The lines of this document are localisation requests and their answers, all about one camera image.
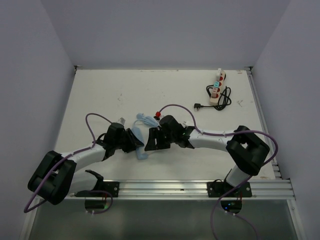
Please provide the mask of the light blue power strip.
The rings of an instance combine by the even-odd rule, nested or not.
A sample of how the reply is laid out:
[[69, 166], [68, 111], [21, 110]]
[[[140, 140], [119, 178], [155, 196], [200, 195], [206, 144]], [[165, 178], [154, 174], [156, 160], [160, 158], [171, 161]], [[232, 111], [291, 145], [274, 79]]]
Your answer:
[[[132, 132], [133, 134], [135, 135], [135, 137], [144, 144], [144, 138], [143, 138], [143, 135], [142, 135], [142, 132], [140, 130], [140, 128], [134, 126], [132, 127]], [[137, 156], [137, 159], [138, 160], [146, 160], [148, 158], [148, 154], [144, 151], [144, 145], [143, 146], [140, 146], [138, 147], [136, 150], [136, 156]]]

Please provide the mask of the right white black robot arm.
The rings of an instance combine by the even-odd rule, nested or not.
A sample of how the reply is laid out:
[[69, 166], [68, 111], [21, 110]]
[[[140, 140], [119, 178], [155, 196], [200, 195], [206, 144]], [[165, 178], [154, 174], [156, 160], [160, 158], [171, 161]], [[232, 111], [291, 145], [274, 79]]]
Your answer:
[[144, 150], [169, 149], [171, 144], [188, 149], [213, 149], [229, 153], [235, 163], [223, 183], [223, 192], [235, 196], [241, 183], [259, 174], [270, 152], [270, 147], [246, 126], [240, 125], [233, 132], [213, 133], [196, 129], [194, 125], [182, 125], [171, 116], [160, 119], [158, 127], [149, 129]]

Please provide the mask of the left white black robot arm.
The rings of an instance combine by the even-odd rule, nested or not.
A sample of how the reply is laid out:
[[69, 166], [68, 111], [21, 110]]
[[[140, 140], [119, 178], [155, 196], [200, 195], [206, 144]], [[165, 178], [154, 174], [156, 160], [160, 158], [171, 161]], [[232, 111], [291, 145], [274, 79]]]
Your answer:
[[113, 122], [106, 133], [95, 140], [94, 145], [74, 152], [49, 151], [31, 176], [27, 188], [53, 205], [69, 194], [104, 195], [104, 178], [88, 169], [91, 164], [102, 162], [122, 150], [130, 153], [143, 147], [133, 131]]

